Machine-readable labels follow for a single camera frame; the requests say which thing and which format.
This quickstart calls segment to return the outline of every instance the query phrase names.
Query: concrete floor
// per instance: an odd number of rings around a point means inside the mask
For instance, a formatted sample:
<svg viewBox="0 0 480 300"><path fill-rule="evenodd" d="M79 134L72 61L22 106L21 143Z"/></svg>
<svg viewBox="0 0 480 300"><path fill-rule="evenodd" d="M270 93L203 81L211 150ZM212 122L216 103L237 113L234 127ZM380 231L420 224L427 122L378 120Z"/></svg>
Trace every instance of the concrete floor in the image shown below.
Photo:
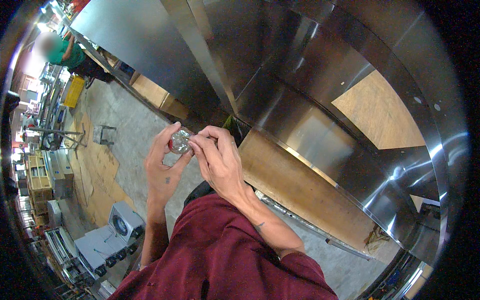
<svg viewBox="0 0 480 300"><path fill-rule="evenodd" d="M115 177L116 182L133 199L137 212L146 217L147 186L143 167L143 159L148 153L153 137L169 122L159 117L118 83L106 84L95 80L88 90L84 90L79 98L75 111L86 112L94 125L105 124L117 127L108 139L115 144L110 146L113 155L120 166ZM68 114L66 128L72 121ZM172 165L178 155L167 154L164 162ZM198 162L194 157L185 168L182 179L175 194L166 206L167 227L171 234L175 220L183 209L183 201L203 179L200 175ZM78 210L75 203L68 203L70 210ZM76 212L77 223L88 223L81 213ZM386 267L385 264L370 260L367 262L355 255L327 245L325 237L309 231L291 218L278 214L305 242L307 254L319 263L330 287L340 299L354 299L367 288ZM70 221L66 227L76 227L74 231L83 235L92 225L78 225ZM117 286L123 274L112 274L117 268L109 270L109 281Z"/></svg>

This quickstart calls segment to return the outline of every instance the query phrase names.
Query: maroon shirt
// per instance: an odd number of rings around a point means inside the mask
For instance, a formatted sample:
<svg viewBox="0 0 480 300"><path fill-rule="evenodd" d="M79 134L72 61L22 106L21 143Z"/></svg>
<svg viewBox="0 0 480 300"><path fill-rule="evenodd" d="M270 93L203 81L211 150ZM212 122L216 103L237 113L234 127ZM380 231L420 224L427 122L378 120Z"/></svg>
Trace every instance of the maroon shirt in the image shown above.
<svg viewBox="0 0 480 300"><path fill-rule="evenodd" d="M189 203L163 256L112 299L338 299L303 253L282 260L240 211L211 194Z"/></svg>

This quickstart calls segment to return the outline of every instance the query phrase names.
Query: wrist tattoo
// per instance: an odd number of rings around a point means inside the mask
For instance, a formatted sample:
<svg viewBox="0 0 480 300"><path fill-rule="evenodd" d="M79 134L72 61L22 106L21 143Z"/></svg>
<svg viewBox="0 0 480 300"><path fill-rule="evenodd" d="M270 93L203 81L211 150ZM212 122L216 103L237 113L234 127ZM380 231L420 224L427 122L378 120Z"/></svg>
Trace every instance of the wrist tattoo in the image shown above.
<svg viewBox="0 0 480 300"><path fill-rule="evenodd" d="M254 225L253 227L255 227L255 229L256 229L258 232L260 232L260 231L261 231L260 227L263 226L264 224L265 224L265 222L263 222L263 223L261 223L261 224L258 224L258 225Z"/></svg>

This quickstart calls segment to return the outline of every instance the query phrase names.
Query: person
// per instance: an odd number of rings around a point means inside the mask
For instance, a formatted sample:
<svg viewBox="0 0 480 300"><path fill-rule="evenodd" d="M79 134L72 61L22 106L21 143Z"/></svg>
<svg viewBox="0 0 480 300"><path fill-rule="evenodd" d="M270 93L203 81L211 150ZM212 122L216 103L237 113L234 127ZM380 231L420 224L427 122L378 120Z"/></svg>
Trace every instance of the person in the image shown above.
<svg viewBox="0 0 480 300"><path fill-rule="evenodd" d="M180 126L162 130L144 160L148 197L141 268L130 272L109 300L338 299L300 237L243 181L227 130L205 127L190 137L193 151L171 167L163 164L167 143ZM212 192L187 198L168 240L165 205L193 154Z"/></svg>
<svg viewBox="0 0 480 300"><path fill-rule="evenodd" d="M115 77L104 71L93 59L82 51L75 43L75 37L69 31L62 40L53 32L43 32L35 39L34 52L46 58L52 64L65 66L68 72L80 76L89 76L106 83L112 82Z"/></svg>

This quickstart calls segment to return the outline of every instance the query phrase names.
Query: metal stool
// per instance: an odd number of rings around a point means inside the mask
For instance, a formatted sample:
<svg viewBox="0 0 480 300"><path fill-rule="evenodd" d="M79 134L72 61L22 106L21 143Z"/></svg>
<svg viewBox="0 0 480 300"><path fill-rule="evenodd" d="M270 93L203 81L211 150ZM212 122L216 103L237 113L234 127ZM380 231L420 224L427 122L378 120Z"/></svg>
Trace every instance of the metal stool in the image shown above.
<svg viewBox="0 0 480 300"><path fill-rule="evenodd" d="M117 127L111 127L107 125L96 125L93 127L93 138L92 140L94 143L100 144L100 145L113 145L113 142L109 142L107 139L103 138L103 130L104 129L113 129L117 130Z"/></svg>

